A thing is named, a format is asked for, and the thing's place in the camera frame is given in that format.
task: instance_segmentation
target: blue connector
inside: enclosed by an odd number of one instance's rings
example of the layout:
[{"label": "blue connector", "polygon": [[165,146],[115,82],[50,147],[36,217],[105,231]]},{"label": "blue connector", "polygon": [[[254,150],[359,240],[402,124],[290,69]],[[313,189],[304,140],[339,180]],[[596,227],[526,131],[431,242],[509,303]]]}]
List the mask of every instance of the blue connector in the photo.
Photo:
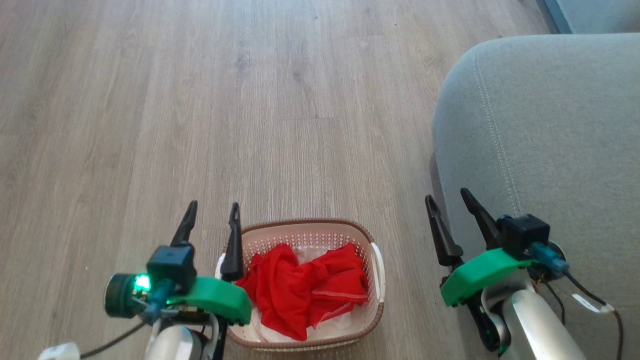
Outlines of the blue connector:
[{"label": "blue connector", "polygon": [[147,307],[142,312],[142,320],[147,324],[153,324],[162,316],[162,309],[166,307],[166,301],[175,293],[175,283],[169,279],[162,279],[154,285],[154,290],[147,299]]},{"label": "blue connector", "polygon": [[531,244],[531,247],[529,247],[529,255],[551,270],[558,278],[564,276],[564,273],[569,270],[569,264],[562,260],[562,257],[558,253],[542,243],[535,242]]}]

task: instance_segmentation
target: green led light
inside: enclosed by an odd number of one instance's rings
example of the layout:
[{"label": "green led light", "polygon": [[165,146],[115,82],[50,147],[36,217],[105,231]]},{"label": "green led light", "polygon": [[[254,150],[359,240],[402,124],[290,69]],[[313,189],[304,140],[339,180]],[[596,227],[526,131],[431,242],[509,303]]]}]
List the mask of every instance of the green led light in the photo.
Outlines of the green led light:
[{"label": "green led light", "polygon": [[151,290],[151,279],[149,279],[149,275],[147,274],[140,274],[136,276],[136,282],[134,285],[137,289],[149,291]]}]

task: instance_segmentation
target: basket handle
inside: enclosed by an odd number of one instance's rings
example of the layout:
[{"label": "basket handle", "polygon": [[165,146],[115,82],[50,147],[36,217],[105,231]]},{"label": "basket handle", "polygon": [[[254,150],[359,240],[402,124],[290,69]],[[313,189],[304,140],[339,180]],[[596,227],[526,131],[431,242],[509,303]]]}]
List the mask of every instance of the basket handle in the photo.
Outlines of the basket handle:
[{"label": "basket handle", "polygon": [[382,253],[380,252],[380,248],[376,245],[376,243],[371,243],[371,250],[373,251],[373,259],[375,260],[374,267],[374,280],[376,283],[376,292],[378,293],[378,301],[385,301],[385,291],[387,287],[387,281],[385,280],[385,264],[382,261]]}]

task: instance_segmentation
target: brown basket rim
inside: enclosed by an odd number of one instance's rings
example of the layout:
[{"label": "brown basket rim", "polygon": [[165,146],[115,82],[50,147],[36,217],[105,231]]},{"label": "brown basket rim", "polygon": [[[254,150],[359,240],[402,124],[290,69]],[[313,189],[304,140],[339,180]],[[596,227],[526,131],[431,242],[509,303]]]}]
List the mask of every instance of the brown basket rim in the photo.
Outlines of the brown basket rim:
[{"label": "brown basket rim", "polygon": [[[272,222],[263,222],[255,225],[251,225],[245,229],[243,229],[242,233],[247,233],[252,230],[264,229],[266,227],[274,227],[274,226],[282,226],[282,225],[297,225],[297,224],[343,224],[350,225],[358,229],[367,239],[369,243],[374,243],[373,237],[365,229],[362,225],[357,222],[353,222],[350,220],[346,220],[343,218],[297,218],[291,220],[282,220],[282,221],[272,221]],[[262,349],[272,349],[272,350],[280,350],[280,349],[297,349],[297,348],[314,348],[314,347],[323,347],[327,345],[335,345],[339,343],[346,343],[349,341],[357,340],[365,335],[369,334],[373,329],[378,325],[380,319],[382,318],[382,312],[384,312],[385,303],[381,302],[378,304],[378,310],[376,312],[376,316],[374,316],[373,320],[366,328],[362,329],[355,334],[338,336],[337,338],[331,339],[322,339],[322,340],[312,340],[312,341],[299,341],[295,343],[257,343],[254,341],[247,341],[237,337],[233,331],[229,331],[227,333],[237,344],[242,345],[248,348],[262,348]]]}]

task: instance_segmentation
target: clothing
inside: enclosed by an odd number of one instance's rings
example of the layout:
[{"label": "clothing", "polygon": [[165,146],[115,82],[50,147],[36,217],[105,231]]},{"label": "clothing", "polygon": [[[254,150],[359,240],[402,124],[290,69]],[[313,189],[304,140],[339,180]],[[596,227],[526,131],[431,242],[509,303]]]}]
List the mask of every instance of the clothing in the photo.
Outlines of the clothing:
[{"label": "clothing", "polygon": [[304,341],[307,327],[367,301],[363,268],[351,243],[304,264],[290,246],[281,244],[264,256],[254,255],[250,271],[236,284],[262,313],[262,325]]}]

